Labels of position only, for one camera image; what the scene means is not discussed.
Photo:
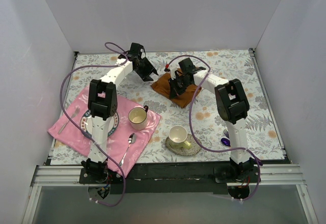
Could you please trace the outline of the orange-brown cloth napkin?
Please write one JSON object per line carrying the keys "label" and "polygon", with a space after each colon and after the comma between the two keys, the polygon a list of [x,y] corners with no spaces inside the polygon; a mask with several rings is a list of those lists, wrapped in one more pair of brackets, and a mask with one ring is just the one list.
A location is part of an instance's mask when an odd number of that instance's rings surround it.
{"label": "orange-brown cloth napkin", "polygon": [[187,105],[191,103],[193,95],[195,94],[195,91],[197,89],[197,86],[190,85],[182,95],[180,95],[174,99],[170,99],[169,98],[170,86],[169,86],[169,82],[168,82],[168,80],[170,78],[171,78],[170,73],[165,73],[156,82],[154,82],[151,85],[152,89],[155,92],[168,98],[170,101],[174,102],[180,108],[186,108]]}

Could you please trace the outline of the purple fork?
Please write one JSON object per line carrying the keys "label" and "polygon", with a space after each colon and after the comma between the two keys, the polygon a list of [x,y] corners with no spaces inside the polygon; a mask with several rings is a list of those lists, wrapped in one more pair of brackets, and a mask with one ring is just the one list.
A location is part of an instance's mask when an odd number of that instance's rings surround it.
{"label": "purple fork", "polygon": [[223,133],[224,133],[224,135],[225,135],[226,137],[229,137],[229,132],[228,132],[228,130],[224,129]]}

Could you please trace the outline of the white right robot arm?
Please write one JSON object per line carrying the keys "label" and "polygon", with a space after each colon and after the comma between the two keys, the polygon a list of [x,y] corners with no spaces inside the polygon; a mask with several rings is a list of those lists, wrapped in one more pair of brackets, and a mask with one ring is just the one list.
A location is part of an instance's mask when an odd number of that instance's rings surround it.
{"label": "white right robot arm", "polygon": [[248,149],[246,118],[250,105],[239,79],[226,80],[211,73],[211,68],[197,67],[191,55],[183,55],[178,68],[165,65],[169,72],[170,98],[182,95],[190,85],[204,88],[215,95],[219,116],[225,121],[230,141],[230,163],[218,171],[220,180],[242,182],[250,178],[257,164],[255,156]]}

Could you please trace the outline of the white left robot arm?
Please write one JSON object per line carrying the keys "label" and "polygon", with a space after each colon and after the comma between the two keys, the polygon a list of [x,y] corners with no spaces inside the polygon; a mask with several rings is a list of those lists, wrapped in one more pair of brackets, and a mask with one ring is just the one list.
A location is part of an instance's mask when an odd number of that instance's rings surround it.
{"label": "white left robot arm", "polygon": [[85,133],[91,140],[88,159],[82,162],[86,174],[95,182],[108,179],[107,135],[111,120],[118,108],[117,87],[123,79],[135,71],[143,81],[152,81],[157,70],[146,58],[143,45],[132,43],[128,51],[122,51],[115,65],[100,79],[93,79],[89,85],[88,110],[91,115],[92,132]]}

